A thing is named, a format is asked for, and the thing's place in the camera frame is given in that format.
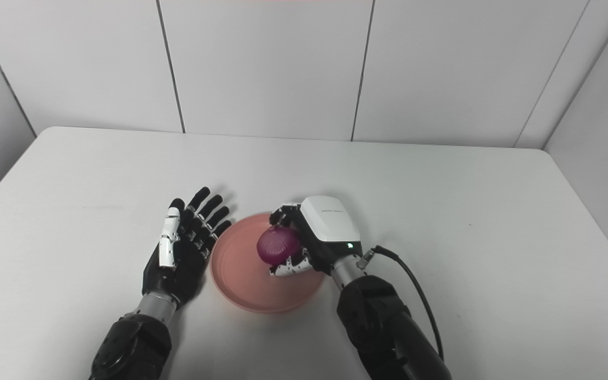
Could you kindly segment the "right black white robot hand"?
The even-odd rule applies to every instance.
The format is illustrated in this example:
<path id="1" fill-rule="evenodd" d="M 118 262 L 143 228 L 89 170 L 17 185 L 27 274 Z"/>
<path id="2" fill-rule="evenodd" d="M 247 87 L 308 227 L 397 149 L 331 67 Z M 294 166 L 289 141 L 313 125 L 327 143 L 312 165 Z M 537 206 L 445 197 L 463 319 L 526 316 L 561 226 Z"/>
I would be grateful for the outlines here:
<path id="1" fill-rule="evenodd" d="M 333 278 L 338 286 L 364 274 L 345 269 L 363 254 L 361 235 L 343 203 L 335 197 L 315 195 L 300 203 L 282 204 L 269 216 L 271 227 L 289 227 L 297 234 L 299 248 L 271 265 L 272 277 L 286 277 L 316 270 Z"/>

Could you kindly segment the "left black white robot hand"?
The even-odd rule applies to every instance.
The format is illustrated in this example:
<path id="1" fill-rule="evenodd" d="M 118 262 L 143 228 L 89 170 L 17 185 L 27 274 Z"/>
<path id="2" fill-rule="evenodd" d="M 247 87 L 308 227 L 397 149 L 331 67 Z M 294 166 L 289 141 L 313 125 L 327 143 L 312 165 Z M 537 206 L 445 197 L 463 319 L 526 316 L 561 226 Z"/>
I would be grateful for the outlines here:
<path id="1" fill-rule="evenodd" d="M 181 198 L 171 202 L 143 270 L 143 296 L 167 296 L 177 309 L 196 296 L 215 244 L 232 225 L 223 201 L 222 195 L 202 187 L 189 202 Z"/>

